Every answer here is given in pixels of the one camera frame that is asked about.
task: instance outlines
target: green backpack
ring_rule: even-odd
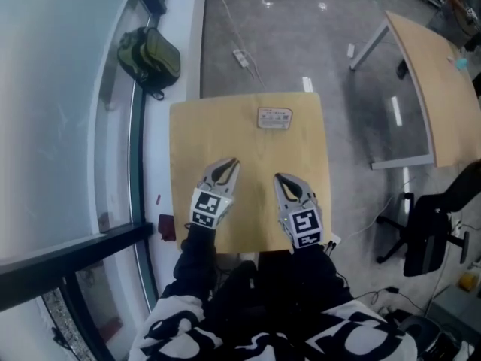
[[[157,100],[180,76],[179,50],[153,27],[124,33],[117,58],[124,71]]]

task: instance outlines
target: black sleeve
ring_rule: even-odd
[[[174,268],[175,281],[165,288],[162,298],[194,296],[205,303],[216,284],[216,231],[195,225],[182,242],[182,254]]]
[[[317,244],[295,250],[291,275],[300,307],[307,311],[325,311],[352,300],[349,287],[337,276],[331,259]]]

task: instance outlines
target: large wooden desk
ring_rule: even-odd
[[[372,168],[434,163],[444,167],[481,157],[481,110],[467,71],[458,71],[448,56],[461,57],[455,45],[411,20],[386,11],[386,18],[352,61],[355,70],[390,30],[406,60],[421,105],[428,153],[375,162]]]
[[[259,107],[290,108],[288,130],[257,127]],[[331,235],[331,187],[324,123],[314,93],[229,96],[171,107],[171,184],[177,243],[187,235],[192,192],[205,168],[234,156],[240,160],[235,203],[219,225],[218,253],[291,247],[277,222],[274,174],[306,180],[319,200],[325,242]]]

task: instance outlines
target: black shoe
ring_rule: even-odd
[[[407,74],[407,66],[404,63],[400,63],[398,67],[396,68],[396,75],[399,77],[399,79],[403,80],[404,77]]]

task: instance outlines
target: cyan object on desk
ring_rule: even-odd
[[[462,58],[462,59],[456,60],[456,68],[459,71],[466,67],[467,67],[467,59]]]

